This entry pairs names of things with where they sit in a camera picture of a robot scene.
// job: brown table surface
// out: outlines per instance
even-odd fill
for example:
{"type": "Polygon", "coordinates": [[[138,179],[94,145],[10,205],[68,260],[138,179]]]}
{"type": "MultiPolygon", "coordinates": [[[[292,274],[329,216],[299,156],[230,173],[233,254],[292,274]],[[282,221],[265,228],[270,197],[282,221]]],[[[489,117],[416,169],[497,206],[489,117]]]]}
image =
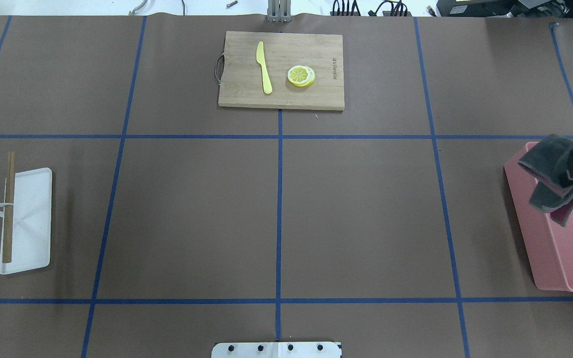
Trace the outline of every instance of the brown table surface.
{"type": "Polygon", "coordinates": [[[0,200],[7,151],[54,171],[50,265],[0,275],[0,357],[573,358],[502,169],[573,138],[573,20],[550,22],[0,17],[0,200]],[[346,110],[220,108],[226,30],[342,34],[346,110]]]}

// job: wooden dowel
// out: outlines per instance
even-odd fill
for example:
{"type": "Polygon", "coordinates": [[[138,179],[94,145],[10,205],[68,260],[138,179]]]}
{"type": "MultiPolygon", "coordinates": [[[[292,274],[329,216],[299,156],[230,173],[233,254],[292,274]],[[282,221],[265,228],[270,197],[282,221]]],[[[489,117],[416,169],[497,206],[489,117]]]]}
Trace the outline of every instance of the wooden dowel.
{"type": "MultiPolygon", "coordinates": [[[[14,200],[14,152],[8,153],[8,169],[6,173],[6,195],[4,202],[13,202],[14,200]]],[[[4,242],[1,254],[2,263],[12,261],[12,218],[14,206],[4,206],[4,242]]]]}

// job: lemon slice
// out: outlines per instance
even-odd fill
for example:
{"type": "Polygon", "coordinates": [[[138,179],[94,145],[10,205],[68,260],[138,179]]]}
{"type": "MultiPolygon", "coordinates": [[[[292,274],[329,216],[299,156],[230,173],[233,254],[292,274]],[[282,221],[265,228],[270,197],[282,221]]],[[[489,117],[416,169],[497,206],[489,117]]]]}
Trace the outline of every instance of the lemon slice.
{"type": "Polygon", "coordinates": [[[308,66],[297,65],[289,69],[287,78],[294,86],[303,88],[313,84],[315,72],[308,66]]]}

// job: white metal plate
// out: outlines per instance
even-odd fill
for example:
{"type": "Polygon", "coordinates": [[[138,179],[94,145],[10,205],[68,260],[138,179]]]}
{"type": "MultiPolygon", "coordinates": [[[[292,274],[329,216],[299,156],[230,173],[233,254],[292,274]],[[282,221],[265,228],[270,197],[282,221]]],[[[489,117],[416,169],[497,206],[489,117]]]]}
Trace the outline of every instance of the white metal plate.
{"type": "Polygon", "coordinates": [[[342,344],[339,342],[217,344],[211,350],[211,358],[341,358],[341,346],[342,344]]]}
{"type": "Polygon", "coordinates": [[[12,261],[2,263],[0,274],[47,267],[50,264],[52,225],[52,170],[41,168],[14,175],[12,261]]]}

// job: white floor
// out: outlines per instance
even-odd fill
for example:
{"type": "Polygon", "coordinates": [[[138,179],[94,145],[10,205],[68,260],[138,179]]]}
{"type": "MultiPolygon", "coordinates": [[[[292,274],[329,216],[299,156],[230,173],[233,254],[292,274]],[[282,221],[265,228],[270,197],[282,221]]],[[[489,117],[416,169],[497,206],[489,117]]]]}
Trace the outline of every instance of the white floor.
{"type": "MultiPolygon", "coordinates": [[[[238,0],[235,6],[226,9],[233,0],[185,0],[186,14],[248,14],[267,13],[267,0],[238,0]]],[[[142,0],[0,0],[0,14],[14,15],[127,15],[142,0]]],[[[357,0],[363,16],[375,10],[380,0],[357,0]]],[[[426,7],[436,9],[437,0],[406,0],[413,16],[430,16],[426,7]]],[[[333,0],[291,0],[291,13],[329,14],[333,0]]],[[[382,10],[388,11],[388,5],[382,10]]],[[[136,14],[153,13],[182,14],[181,0],[148,0],[136,14]]]]}

